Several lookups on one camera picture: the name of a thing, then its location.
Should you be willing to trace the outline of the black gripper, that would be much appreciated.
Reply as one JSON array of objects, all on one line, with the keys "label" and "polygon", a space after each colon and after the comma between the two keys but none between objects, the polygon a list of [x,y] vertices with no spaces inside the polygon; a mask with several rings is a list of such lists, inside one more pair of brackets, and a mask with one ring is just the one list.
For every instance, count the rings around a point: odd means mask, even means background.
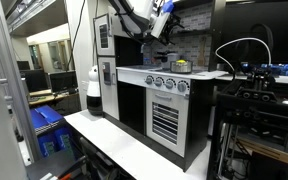
[{"label": "black gripper", "polygon": [[174,27],[183,28],[180,24],[181,18],[173,13],[174,7],[173,0],[167,0],[160,8],[151,30],[151,35],[163,45],[172,44],[170,35]]}]

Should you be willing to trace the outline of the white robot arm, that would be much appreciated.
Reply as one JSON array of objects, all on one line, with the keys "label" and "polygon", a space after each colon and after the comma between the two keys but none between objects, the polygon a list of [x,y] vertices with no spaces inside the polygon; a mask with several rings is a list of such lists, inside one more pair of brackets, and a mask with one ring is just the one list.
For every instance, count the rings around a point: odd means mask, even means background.
[{"label": "white robot arm", "polygon": [[173,0],[109,0],[120,20],[123,31],[140,44],[154,40],[163,45],[171,43],[170,34],[180,26],[180,18],[173,14]]}]

